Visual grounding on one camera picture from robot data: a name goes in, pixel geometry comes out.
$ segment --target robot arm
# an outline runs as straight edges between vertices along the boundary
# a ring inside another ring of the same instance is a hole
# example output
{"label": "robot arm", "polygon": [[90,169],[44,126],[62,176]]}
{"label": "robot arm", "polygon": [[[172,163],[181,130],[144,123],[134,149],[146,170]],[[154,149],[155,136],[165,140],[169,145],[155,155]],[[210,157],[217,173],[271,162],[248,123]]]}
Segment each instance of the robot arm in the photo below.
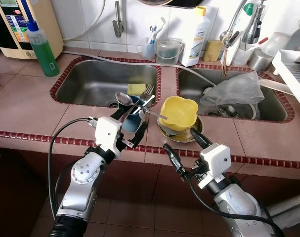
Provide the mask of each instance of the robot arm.
{"label": "robot arm", "polygon": [[[168,144],[164,144],[164,149],[176,171],[181,175],[182,180],[189,181],[195,196],[208,209],[213,210],[200,199],[191,179],[196,178],[198,180],[199,188],[207,188],[219,206],[220,212],[215,212],[217,214],[223,213],[222,216],[228,224],[233,237],[271,237],[264,223],[258,220],[261,217],[261,209],[256,199],[223,175],[231,166],[230,149],[225,145],[212,144],[205,136],[193,128],[190,132],[199,145],[204,148],[200,153],[200,158],[196,160],[196,164],[190,172],[185,170],[180,158],[173,149]],[[233,215],[236,217],[237,215],[250,216],[251,219],[234,219],[232,218]]]}
{"label": "robot arm", "polygon": [[147,122],[141,125],[132,140],[126,141],[121,133],[122,124],[117,120],[123,113],[117,110],[110,117],[90,118],[89,124],[96,128],[97,147],[89,147],[85,156],[73,165],[70,186],[57,210],[49,236],[84,235],[96,203],[97,188],[108,165],[120,157],[126,146],[134,148],[141,141]]}

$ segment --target green dish soap bottle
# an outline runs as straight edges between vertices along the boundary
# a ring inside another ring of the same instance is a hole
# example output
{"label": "green dish soap bottle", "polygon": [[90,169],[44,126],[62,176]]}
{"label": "green dish soap bottle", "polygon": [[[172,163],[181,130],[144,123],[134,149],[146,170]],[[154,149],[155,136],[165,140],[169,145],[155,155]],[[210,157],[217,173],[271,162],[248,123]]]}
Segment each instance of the green dish soap bottle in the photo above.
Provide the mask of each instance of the green dish soap bottle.
{"label": "green dish soap bottle", "polygon": [[49,42],[47,41],[44,30],[39,29],[36,21],[27,22],[26,31],[31,47],[36,54],[37,60],[41,65],[44,74],[47,77],[54,77],[60,73],[52,53]]}

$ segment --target stainless steel sink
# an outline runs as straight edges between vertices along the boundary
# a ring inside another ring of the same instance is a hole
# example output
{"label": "stainless steel sink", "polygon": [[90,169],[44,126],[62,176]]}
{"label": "stainless steel sink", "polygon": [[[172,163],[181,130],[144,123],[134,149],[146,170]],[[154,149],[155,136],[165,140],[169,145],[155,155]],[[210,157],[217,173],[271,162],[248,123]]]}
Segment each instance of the stainless steel sink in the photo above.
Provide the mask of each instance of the stainless steel sink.
{"label": "stainless steel sink", "polygon": [[[203,75],[215,84],[219,84],[223,81],[220,70],[194,69],[194,71]],[[243,73],[245,72],[228,71],[225,79],[230,79]],[[203,91],[210,86],[209,83],[188,71],[182,70],[179,72],[180,96],[196,101],[199,106],[198,114],[217,116],[219,114],[215,106],[204,107],[199,102],[200,98],[203,96]],[[258,104],[260,119],[267,121],[284,121],[288,114],[275,91],[262,86],[261,91],[263,92],[265,99]]]}
{"label": "stainless steel sink", "polygon": [[115,93],[126,93],[128,84],[151,84],[156,95],[157,74],[152,66],[86,60],[71,69],[58,89],[56,98],[70,104],[115,107]]}

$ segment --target green cap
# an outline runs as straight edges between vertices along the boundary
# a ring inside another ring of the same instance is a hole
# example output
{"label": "green cap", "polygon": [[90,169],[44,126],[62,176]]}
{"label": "green cap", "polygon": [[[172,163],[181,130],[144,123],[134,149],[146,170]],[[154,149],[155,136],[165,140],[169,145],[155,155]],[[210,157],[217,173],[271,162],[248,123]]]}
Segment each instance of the green cap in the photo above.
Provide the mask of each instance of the green cap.
{"label": "green cap", "polygon": [[248,4],[246,4],[246,5],[243,7],[243,10],[245,11],[245,13],[246,13],[248,16],[251,16],[252,13],[253,13],[253,7],[254,7],[254,4],[253,4],[253,3],[248,3]]}

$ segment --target red tile border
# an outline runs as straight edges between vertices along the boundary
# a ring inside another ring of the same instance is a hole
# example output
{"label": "red tile border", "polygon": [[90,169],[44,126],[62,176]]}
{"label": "red tile border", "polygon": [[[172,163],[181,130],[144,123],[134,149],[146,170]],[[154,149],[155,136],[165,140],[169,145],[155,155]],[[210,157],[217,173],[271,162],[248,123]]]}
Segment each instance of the red tile border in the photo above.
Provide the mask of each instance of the red tile border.
{"label": "red tile border", "polygon": [[[0,138],[12,138],[12,139],[18,139],[18,140],[39,141],[39,142],[51,142],[51,140],[52,140],[52,136],[26,134],[26,133],[15,133],[15,132],[7,132],[7,131],[0,131]],[[55,143],[77,145],[77,146],[95,146],[95,142],[92,140],[67,138],[67,137],[57,137],[55,139]],[[152,147],[152,146],[144,146],[144,145],[139,145],[134,149],[127,148],[126,150],[134,151],[134,152],[146,152],[146,153],[153,153],[153,154],[161,154],[161,155],[166,154],[163,147]],[[179,156],[189,157],[189,158],[199,158],[199,155],[200,155],[200,152],[191,151],[191,150],[175,149],[175,152]],[[300,169],[300,162],[299,161],[291,161],[291,160],[280,160],[280,159],[268,159],[268,158],[256,158],[256,157],[231,155],[231,161],[235,162],[235,163]]]}
{"label": "red tile border", "polygon": [[[209,64],[196,64],[192,66],[192,68],[200,68],[200,69],[217,69],[221,70],[221,66],[216,66],[215,65],[209,65]],[[252,72],[253,70],[248,67],[227,67],[228,71],[236,71],[236,72]],[[179,69],[176,69],[176,86],[177,86],[177,95],[179,96],[180,94],[180,89],[179,89]],[[262,78],[268,79],[268,80],[273,80],[273,78],[266,74],[265,72],[258,72],[258,75]],[[272,123],[288,123],[291,122],[294,117],[295,117],[295,111],[292,107],[292,105],[288,102],[287,98],[285,97],[284,93],[280,91],[275,91],[277,97],[279,98],[280,102],[284,106],[285,110],[287,111],[288,117],[284,121],[268,121],[268,120],[260,120],[260,119],[252,119],[252,121],[260,121],[260,122],[272,122]]]}
{"label": "red tile border", "polygon": [[[110,59],[113,61],[119,61],[119,62],[126,62],[126,63],[153,63],[152,61],[147,61],[147,60],[138,60],[138,59],[126,59],[126,58],[112,58],[112,57],[104,57],[106,59]],[[61,104],[71,104],[71,103],[64,103],[59,101],[56,98],[56,92],[58,91],[58,89],[60,88],[62,82],[65,80],[65,78],[67,77],[67,75],[69,74],[69,72],[71,71],[71,69],[79,62],[83,62],[86,60],[97,60],[94,58],[90,58],[90,57],[86,57],[86,56],[81,56],[78,57],[76,59],[74,59],[65,69],[65,71],[62,73],[62,75],[60,76],[60,78],[56,81],[56,83],[53,85],[53,87],[50,89],[50,96],[52,97],[52,99],[54,101],[56,101],[57,103],[61,103]],[[153,66],[158,74],[157,74],[157,86],[156,86],[156,100],[155,102],[151,105],[154,106],[156,105],[160,99],[161,99],[161,82],[162,82],[162,69],[160,66]],[[93,107],[105,107],[105,106],[94,106],[94,105],[83,105],[83,106],[93,106]]]}

